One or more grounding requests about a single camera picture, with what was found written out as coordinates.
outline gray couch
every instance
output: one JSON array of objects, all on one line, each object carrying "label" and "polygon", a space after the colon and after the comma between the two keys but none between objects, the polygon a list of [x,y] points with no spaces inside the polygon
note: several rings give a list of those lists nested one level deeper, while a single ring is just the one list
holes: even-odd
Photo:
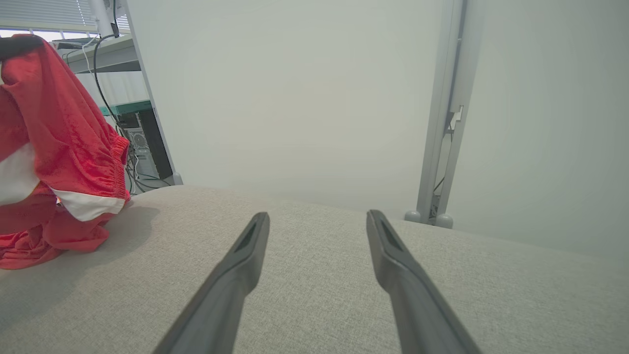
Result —
[{"label": "gray couch", "polygon": [[[234,353],[399,353],[365,213],[190,186],[134,197],[95,253],[0,271],[0,352],[150,352],[263,210],[269,243]],[[392,224],[485,354],[629,353],[623,270],[578,254]]]}]

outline window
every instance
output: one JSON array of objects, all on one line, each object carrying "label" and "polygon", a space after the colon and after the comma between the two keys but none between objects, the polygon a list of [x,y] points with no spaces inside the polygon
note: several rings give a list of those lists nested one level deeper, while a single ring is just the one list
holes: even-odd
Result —
[{"label": "window", "polygon": [[78,38],[88,38],[87,32],[66,32],[64,31],[65,39],[78,39]]},{"label": "window", "polygon": [[52,42],[58,39],[64,39],[61,37],[61,32],[59,31],[33,31],[33,34],[39,37],[42,37],[46,42]]},{"label": "window", "polygon": [[26,34],[26,33],[31,33],[31,31],[29,30],[3,30],[0,29],[0,37],[2,38],[8,38],[8,37],[12,37],[13,35],[17,35],[17,34]]},{"label": "window", "polygon": [[126,19],[126,15],[120,16],[117,22],[119,30],[129,30],[129,21]]},{"label": "window", "polygon": [[46,22],[94,26],[89,0],[1,0],[0,22]]}]

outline green shelf edge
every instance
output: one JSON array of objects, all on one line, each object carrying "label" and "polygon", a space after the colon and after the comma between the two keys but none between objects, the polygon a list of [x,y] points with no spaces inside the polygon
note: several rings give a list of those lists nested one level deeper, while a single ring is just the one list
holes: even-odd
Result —
[{"label": "green shelf edge", "polygon": [[[103,115],[111,115],[109,114],[109,110],[106,106],[99,107]],[[115,115],[121,115],[125,113],[133,113],[137,111],[143,110],[152,110],[153,106],[151,105],[151,101],[137,101],[131,103],[125,103],[123,105],[111,106],[111,110]]]}]

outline red fabric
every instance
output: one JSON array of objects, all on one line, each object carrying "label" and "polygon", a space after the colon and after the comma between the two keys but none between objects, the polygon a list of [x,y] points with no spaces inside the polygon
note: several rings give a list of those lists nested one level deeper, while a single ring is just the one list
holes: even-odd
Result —
[{"label": "red fabric", "polygon": [[114,214],[81,222],[57,205],[52,189],[126,203],[128,140],[107,124],[48,43],[5,60],[1,74],[0,162],[31,143],[40,183],[26,199],[0,205],[0,268],[43,263],[64,249],[94,251],[107,239],[102,226]]}]

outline white stripe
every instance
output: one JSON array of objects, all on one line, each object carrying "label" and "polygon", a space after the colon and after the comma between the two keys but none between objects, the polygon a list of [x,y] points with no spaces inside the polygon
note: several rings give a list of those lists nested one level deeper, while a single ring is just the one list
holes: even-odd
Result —
[{"label": "white stripe", "polygon": [[35,174],[35,150],[26,143],[0,161],[0,205],[26,199],[40,180]]},{"label": "white stripe", "polygon": [[77,191],[54,190],[64,207],[78,221],[90,221],[104,213],[118,214],[125,206],[125,200],[113,197],[100,197]]}]

